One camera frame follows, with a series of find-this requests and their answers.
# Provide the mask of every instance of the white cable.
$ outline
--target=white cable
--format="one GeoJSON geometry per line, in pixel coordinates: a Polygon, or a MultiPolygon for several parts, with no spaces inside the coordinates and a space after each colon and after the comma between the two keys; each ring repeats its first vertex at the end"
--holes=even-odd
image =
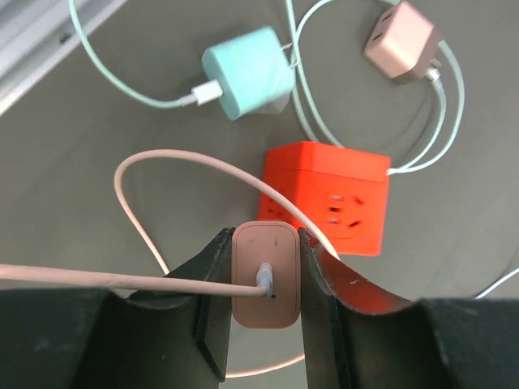
{"type": "Polygon", "coordinates": [[[445,96],[444,86],[440,78],[433,81],[431,85],[433,87],[433,90],[435,91],[436,97],[438,97],[438,103],[440,107],[438,123],[431,136],[431,139],[429,140],[429,143],[426,145],[426,147],[424,147],[423,150],[408,163],[402,165],[400,168],[388,169],[388,175],[392,175],[395,173],[407,173],[408,168],[412,167],[414,164],[419,162],[429,152],[429,150],[431,150],[431,147],[435,144],[436,140],[438,139],[438,136],[440,135],[442,125],[444,124],[445,114],[447,113],[447,97],[445,96]]]}
{"type": "Polygon", "coordinates": [[[487,294],[492,292],[494,289],[498,288],[500,285],[505,283],[506,281],[510,280],[512,277],[514,277],[517,273],[519,273],[519,268],[517,268],[514,271],[509,272],[506,276],[502,276],[497,281],[493,282],[488,288],[484,289],[482,292],[478,293],[476,297],[474,297],[476,300],[485,297],[487,294]]]}
{"type": "Polygon", "coordinates": [[[440,42],[440,51],[444,54],[445,58],[447,59],[448,64],[453,69],[454,79],[456,80],[457,85],[457,94],[458,94],[458,100],[457,100],[457,111],[456,111],[456,117],[454,119],[453,124],[453,130],[451,132],[450,137],[448,138],[447,143],[445,144],[444,148],[442,148],[438,154],[436,154],[434,157],[432,157],[427,162],[423,162],[422,164],[418,166],[412,166],[405,169],[390,169],[389,173],[412,173],[412,172],[418,172],[419,170],[425,169],[428,166],[431,166],[435,162],[437,162],[442,156],[444,156],[449,148],[453,145],[454,140],[457,137],[457,133],[460,129],[461,125],[461,119],[463,118],[463,109],[465,108],[465,81],[463,80],[463,73],[461,72],[461,67],[459,62],[456,59],[456,56],[454,55],[453,51],[447,45],[446,41],[440,42]]]}

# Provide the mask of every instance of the mint green charger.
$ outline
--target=mint green charger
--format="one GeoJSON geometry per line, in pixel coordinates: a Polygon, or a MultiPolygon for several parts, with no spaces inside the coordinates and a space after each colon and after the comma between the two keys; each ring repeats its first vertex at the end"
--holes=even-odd
{"type": "Polygon", "coordinates": [[[230,120],[268,105],[295,88],[294,69],[272,27],[263,27],[205,50],[202,67],[223,90],[219,101],[230,120]]]}

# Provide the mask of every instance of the black holder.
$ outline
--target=black holder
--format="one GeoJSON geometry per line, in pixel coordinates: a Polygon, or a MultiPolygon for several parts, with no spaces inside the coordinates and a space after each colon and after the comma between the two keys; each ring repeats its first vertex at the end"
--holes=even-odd
{"type": "MultiPolygon", "coordinates": [[[[167,276],[229,283],[233,231],[167,276]]],[[[411,303],[299,235],[309,389],[519,387],[517,301],[411,303]]],[[[218,388],[230,318],[228,297],[4,290],[0,388],[218,388]]]]}

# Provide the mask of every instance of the orange power cube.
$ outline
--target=orange power cube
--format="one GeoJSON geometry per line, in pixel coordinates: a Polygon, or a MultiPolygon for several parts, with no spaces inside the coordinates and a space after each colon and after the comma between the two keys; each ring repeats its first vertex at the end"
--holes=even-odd
{"type": "MultiPolygon", "coordinates": [[[[301,142],[267,152],[263,180],[303,211],[339,254],[378,255],[391,166],[388,156],[301,142]]],[[[258,219],[301,222],[265,194],[258,219]]]]}

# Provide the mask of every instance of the mint green cable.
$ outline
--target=mint green cable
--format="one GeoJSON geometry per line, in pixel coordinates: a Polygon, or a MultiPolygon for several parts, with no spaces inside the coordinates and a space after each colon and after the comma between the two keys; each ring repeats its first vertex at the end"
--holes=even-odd
{"type": "MultiPolygon", "coordinates": [[[[292,51],[292,61],[296,61],[298,64],[297,70],[298,75],[300,78],[300,84],[303,91],[303,95],[307,99],[308,107],[311,111],[311,114],[313,118],[315,119],[315,122],[317,123],[318,127],[323,132],[324,136],[327,138],[327,140],[338,147],[344,147],[337,138],[333,135],[333,133],[328,129],[328,127],[325,125],[323,118],[320,116],[319,111],[315,105],[315,101],[313,99],[313,96],[311,95],[310,88],[308,86],[307,77],[305,75],[304,68],[302,66],[302,59],[301,59],[301,53],[299,49],[299,38],[301,36],[301,31],[310,16],[312,16],[318,9],[320,9],[323,5],[332,2],[334,0],[320,0],[314,6],[308,10],[308,12],[302,17],[301,22],[299,25],[296,25],[295,21],[295,13],[294,13],[294,4],[292,0],[285,0],[285,6],[286,6],[286,12],[288,15],[289,20],[289,26],[290,26],[290,34],[292,36],[292,41],[294,44],[293,51],[292,51]]],[[[386,2],[391,5],[395,5],[398,3],[398,0],[380,0],[381,2],[386,2]]],[[[445,112],[446,112],[446,98],[444,94],[443,86],[440,83],[433,84],[433,88],[435,89],[436,95],[439,98],[440,102],[440,115],[438,118],[438,123],[436,125],[436,128],[433,132],[433,135],[431,137],[431,140],[429,144],[420,152],[420,154],[415,157],[411,162],[401,166],[400,168],[396,169],[390,169],[388,171],[388,174],[393,173],[411,173],[414,171],[418,171],[420,169],[424,169],[427,166],[430,166],[434,164],[437,160],[439,160],[451,147],[453,144],[454,139],[456,138],[457,132],[459,130],[459,126],[461,123],[461,117],[463,114],[463,108],[465,105],[465,85],[463,82],[463,74],[461,73],[461,68],[459,66],[459,63],[456,60],[456,57],[454,56],[454,53],[452,50],[448,47],[447,43],[445,41],[442,41],[440,43],[440,50],[444,53],[445,57],[447,58],[447,61],[451,65],[455,78],[457,80],[457,88],[458,88],[458,110],[457,110],[457,116],[454,122],[453,126],[453,132],[451,133],[451,137],[449,138],[447,144],[445,147],[431,160],[428,162],[425,162],[418,166],[412,166],[413,164],[417,163],[420,159],[422,159],[426,153],[431,149],[434,142],[437,140],[438,135],[440,134],[442,125],[444,124],[444,118],[445,118],[445,112]]],[[[313,141],[319,141],[315,133],[312,131],[310,124],[308,123],[308,120],[304,114],[301,100],[297,91],[297,88],[293,90],[292,97],[294,99],[294,106],[296,110],[296,114],[298,116],[299,121],[301,122],[302,128],[304,129],[305,133],[307,134],[307,137],[310,140],[313,141]]]]}
{"type": "Polygon", "coordinates": [[[171,101],[156,100],[151,97],[145,96],[142,93],[137,92],[135,89],[132,89],[131,87],[126,85],[105,66],[105,64],[99,59],[99,57],[97,57],[97,54],[94,51],[92,45],[90,45],[90,42],[87,38],[87,34],[84,32],[83,26],[79,21],[78,10],[75,6],[74,0],[68,0],[68,7],[69,12],[71,13],[72,24],[74,24],[75,32],[78,34],[78,37],[81,40],[81,43],[83,44],[84,50],[87,52],[87,55],[90,57],[90,60],[92,61],[94,66],[100,71],[100,73],[104,75],[106,79],[109,80],[121,92],[125,93],[129,97],[134,98],[137,101],[140,101],[143,104],[159,109],[178,108],[196,102],[195,97],[192,95],[184,96],[180,99],[171,101]]]}
{"type": "Polygon", "coordinates": [[[424,162],[417,166],[408,167],[405,169],[390,169],[388,171],[388,174],[412,173],[412,172],[417,172],[421,169],[425,169],[428,166],[431,166],[437,160],[439,160],[442,156],[445,155],[445,153],[453,145],[454,139],[456,139],[457,133],[460,129],[461,118],[463,117],[463,109],[465,108],[465,83],[463,81],[463,73],[461,72],[460,64],[457,61],[456,56],[454,55],[451,48],[447,45],[447,42],[445,42],[445,41],[440,42],[440,50],[442,51],[445,58],[447,59],[448,64],[452,67],[453,73],[454,73],[454,78],[457,83],[458,101],[457,101],[456,118],[454,119],[454,125],[453,125],[453,132],[451,133],[451,136],[449,137],[444,148],[438,154],[436,154],[436,156],[434,156],[427,162],[424,162]]]}
{"type": "Polygon", "coordinates": [[[427,146],[415,158],[413,158],[413,160],[410,160],[408,163],[402,165],[400,168],[390,169],[388,171],[388,174],[406,173],[407,168],[413,166],[416,162],[421,160],[422,157],[429,152],[429,150],[431,150],[432,145],[435,144],[436,140],[438,139],[438,135],[440,135],[441,127],[444,124],[445,115],[447,113],[447,97],[445,96],[444,85],[442,84],[441,79],[433,81],[431,85],[436,93],[436,96],[438,97],[438,106],[440,107],[440,112],[438,113],[438,123],[436,125],[434,132],[432,133],[431,139],[429,140],[427,146]]]}

